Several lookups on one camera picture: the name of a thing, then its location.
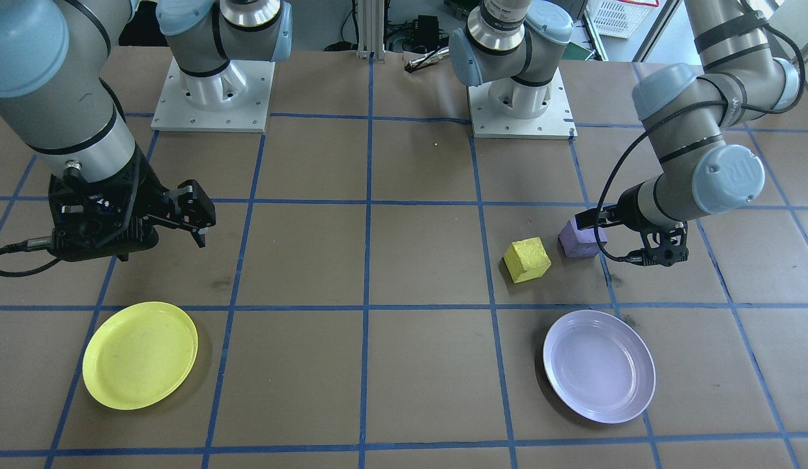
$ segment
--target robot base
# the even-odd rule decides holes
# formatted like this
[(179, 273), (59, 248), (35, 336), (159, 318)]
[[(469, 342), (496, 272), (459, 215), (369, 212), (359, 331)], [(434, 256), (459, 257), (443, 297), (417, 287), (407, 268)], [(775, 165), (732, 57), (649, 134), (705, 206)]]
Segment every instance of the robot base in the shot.
[(184, 97), (181, 71), (172, 59), (154, 110), (151, 128), (179, 132), (256, 132), (264, 133), (274, 77), (273, 62), (234, 61), (247, 78), (245, 99), (229, 109), (198, 109)]
[(467, 89), (473, 136), (482, 139), (568, 139), (577, 136), (563, 80), (558, 69), (552, 78), (548, 109), (537, 119), (515, 119), (494, 109), (488, 100), (490, 83)]

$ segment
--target yellow cube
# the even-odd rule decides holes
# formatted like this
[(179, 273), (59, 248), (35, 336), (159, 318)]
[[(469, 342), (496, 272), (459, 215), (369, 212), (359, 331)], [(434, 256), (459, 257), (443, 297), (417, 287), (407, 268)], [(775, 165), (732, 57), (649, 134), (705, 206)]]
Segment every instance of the yellow cube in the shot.
[(552, 265), (540, 238), (514, 241), (502, 258), (514, 283), (537, 279)]

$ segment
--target black cable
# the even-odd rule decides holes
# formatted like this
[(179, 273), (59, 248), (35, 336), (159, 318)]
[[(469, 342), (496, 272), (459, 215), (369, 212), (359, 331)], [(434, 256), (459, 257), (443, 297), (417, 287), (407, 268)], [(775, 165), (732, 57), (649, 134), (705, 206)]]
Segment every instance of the black cable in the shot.
[(357, 0), (353, 0), (353, 24), (354, 24), (354, 41), (360, 44), (360, 35), (357, 29)]
[(682, 107), (678, 111), (671, 113), (671, 115), (667, 115), (666, 118), (656, 122), (656, 124), (651, 125), (651, 127), (645, 130), (636, 140), (634, 140), (634, 142), (630, 143), (630, 146), (624, 151), (624, 154), (621, 155), (621, 158), (618, 159), (618, 163), (615, 164), (612, 173), (610, 173), (609, 178), (607, 178), (607, 183), (604, 184), (604, 190), (601, 191), (601, 199), (598, 199), (598, 207), (596, 207), (597, 216), (595, 217), (595, 223), (592, 224), (592, 232), (594, 232), (595, 234), (595, 244), (598, 245), (598, 249), (600, 249), (601, 252), (604, 254), (604, 256), (610, 259), (610, 261), (627, 262), (627, 257), (611, 255), (609, 252), (607, 252), (606, 249), (604, 249), (603, 244), (601, 244), (601, 237), (598, 232), (598, 229), (600, 228), (598, 223), (598, 216), (601, 214), (601, 209), (603, 208), (604, 205), (604, 199), (607, 198), (607, 192), (609, 192), (610, 186), (613, 185), (613, 179), (615, 179), (615, 176), (618, 174), (618, 170), (621, 169), (622, 164), (624, 164), (624, 160), (627, 160), (627, 157), (630, 156), (631, 152), (633, 152), (633, 149), (636, 149), (636, 146), (639, 145), (639, 143), (642, 143), (642, 141), (646, 139), (646, 137), (648, 137), (651, 133), (654, 133), (657, 130), (657, 128), (662, 127), (664, 124), (667, 124), (671, 120), (678, 118), (681, 115), (684, 115), (684, 113), (688, 113), (690, 111), (693, 111), (694, 109), (700, 109), (700, 107), (709, 107), (709, 106), (728, 106), (728, 103), (726, 101), (701, 101), (699, 103), (689, 104), (685, 107)]
[[(6, 253), (23, 252), (23, 249), (20, 248), (20, 244), (25, 243), (22, 242), (16, 244), (8, 244), (7, 246), (0, 248), (0, 256), (5, 255)], [(53, 259), (52, 261), (48, 262), (45, 265), (42, 265), (41, 267), (37, 267), (31, 270), (24, 270), (21, 272), (10, 272), (8, 270), (0, 269), (0, 277), (16, 278), (16, 277), (32, 276), (33, 274), (38, 274), (40, 272), (46, 271), (47, 269), (50, 269), (51, 267), (53, 267), (53, 265), (59, 264), (59, 261), (62, 261), (62, 259)]]

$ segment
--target purple block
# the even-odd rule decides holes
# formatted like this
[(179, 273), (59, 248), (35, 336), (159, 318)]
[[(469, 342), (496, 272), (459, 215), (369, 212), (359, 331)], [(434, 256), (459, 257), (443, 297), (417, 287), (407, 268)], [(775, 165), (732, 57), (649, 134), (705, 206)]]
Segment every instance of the purple block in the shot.
[[(606, 244), (607, 235), (604, 233), (604, 228), (598, 229), (598, 235), (601, 237), (601, 244)], [(563, 253), (567, 257), (594, 257), (601, 252), (595, 243), (595, 232), (592, 231), (592, 228), (578, 229), (575, 219), (569, 219), (558, 235), (558, 239), (563, 246)]]

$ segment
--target robotic arm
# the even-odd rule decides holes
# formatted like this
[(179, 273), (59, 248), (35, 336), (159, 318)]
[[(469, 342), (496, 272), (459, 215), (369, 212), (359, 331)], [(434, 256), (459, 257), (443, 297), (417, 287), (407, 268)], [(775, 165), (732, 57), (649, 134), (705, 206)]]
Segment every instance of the robotic arm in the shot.
[[(644, 247), (627, 256), (610, 256), (601, 246), (614, 261), (684, 261), (688, 220), (753, 201), (764, 186), (764, 168), (749, 149), (726, 145), (722, 128), (786, 112), (803, 90), (794, 66), (773, 59), (766, 20), (746, 0), (686, 0), (686, 8), (705, 73), (698, 77), (680, 63), (636, 86), (633, 101), (645, 134), (619, 160), (598, 207), (575, 217), (580, 229), (594, 228), (596, 238), (599, 227), (625, 225), (639, 232)], [(464, 30), (452, 33), (450, 55), (461, 83), (493, 81), (491, 105), (512, 118), (533, 119), (546, 110), (547, 86), (570, 35), (571, 18), (552, 3), (482, 0)], [(798, 64), (803, 68), (800, 54)], [(662, 164), (662, 175), (625, 191), (618, 204), (603, 207), (612, 178), (645, 137)]]
[[(154, 225), (205, 245), (216, 211), (199, 184), (162, 185), (100, 71), (136, 0), (0, 0), (0, 115), (50, 166), (50, 236), (3, 253), (47, 249), (83, 261), (149, 249)], [(55, 264), (28, 272), (26, 276)]]
[(633, 90), (637, 114), (662, 164), (662, 175), (624, 191), (615, 205), (603, 207), (627, 151), (598, 207), (575, 217), (580, 229), (592, 227), (597, 232), (598, 226), (625, 225), (639, 232), (643, 248), (622, 257), (604, 251), (613, 261), (665, 266), (686, 261), (688, 220), (722, 214), (755, 200), (764, 187), (764, 167), (746, 147), (726, 145), (721, 130), (765, 113), (786, 112), (797, 104), (803, 89), (794, 66), (773, 59), (764, 34), (766, 20), (744, 0), (685, 4), (704, 74), (697, 76), (680, 63), (650, 75)]

